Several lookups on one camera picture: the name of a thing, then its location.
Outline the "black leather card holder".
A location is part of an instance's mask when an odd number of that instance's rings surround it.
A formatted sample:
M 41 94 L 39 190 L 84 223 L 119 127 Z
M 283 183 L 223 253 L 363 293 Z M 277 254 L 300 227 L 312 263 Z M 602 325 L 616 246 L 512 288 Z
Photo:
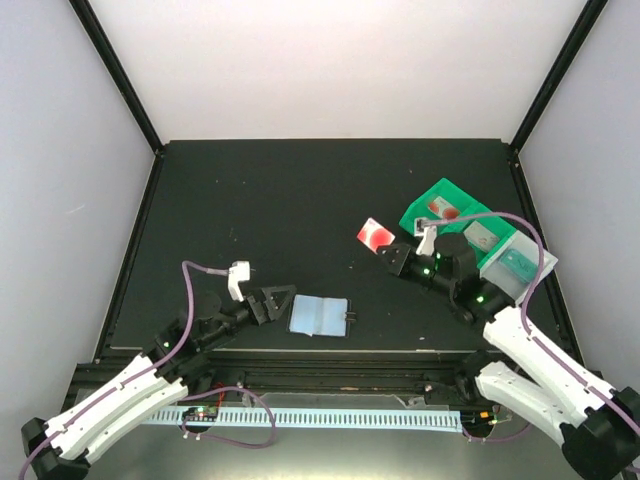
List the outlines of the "black leather card holder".
M 298 294 L 287 331 L 309 337 L 347 338 L 350 326 L 356 321 L 349 299 Z

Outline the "teal VIP card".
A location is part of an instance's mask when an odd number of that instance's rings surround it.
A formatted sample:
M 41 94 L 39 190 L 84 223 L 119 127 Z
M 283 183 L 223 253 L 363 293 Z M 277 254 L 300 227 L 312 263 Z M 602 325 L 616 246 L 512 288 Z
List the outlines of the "teal VIP card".
M 499 263 L 523 284 L 531 283 L 538 271 L 537 263 L 530 260 L 519 250 L 513 248 L 504 251 L 499 259 Z

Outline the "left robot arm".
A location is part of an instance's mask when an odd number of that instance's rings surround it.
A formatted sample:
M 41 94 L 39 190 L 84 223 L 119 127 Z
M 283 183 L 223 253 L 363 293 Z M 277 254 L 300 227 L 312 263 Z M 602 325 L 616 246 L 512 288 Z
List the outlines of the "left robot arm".
M 214 349 L 247 327 L 286 316 L 293 285 L 255 288 L 223 308 L 212 294 L 204 306 L 188 303 L 176 320 L 133 357 L 115 377 L 65 412 L 33 418 L 21 429 L 27 457 L 20 472 L 39 479 L 83 479 L 115 442 L 164 407 L 210 396 L 215 384 Z

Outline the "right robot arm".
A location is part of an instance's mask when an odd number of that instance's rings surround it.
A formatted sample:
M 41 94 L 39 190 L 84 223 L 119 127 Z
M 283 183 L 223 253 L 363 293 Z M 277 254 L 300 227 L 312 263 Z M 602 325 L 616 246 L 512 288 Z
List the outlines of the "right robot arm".
M 478 352 L 454 379 L 457 396 L 507 407 L 545 433 L 583 479 L 612 479 L 639 457 L 639 394 L 617 389 L 571 358 L 522 306 L 481 278 L 461 233 L 439 235 L 431 254 L 406 243 L 380 246 L 389 272 L 438 293 L 460 322 L 476 329 L 521 372 Z

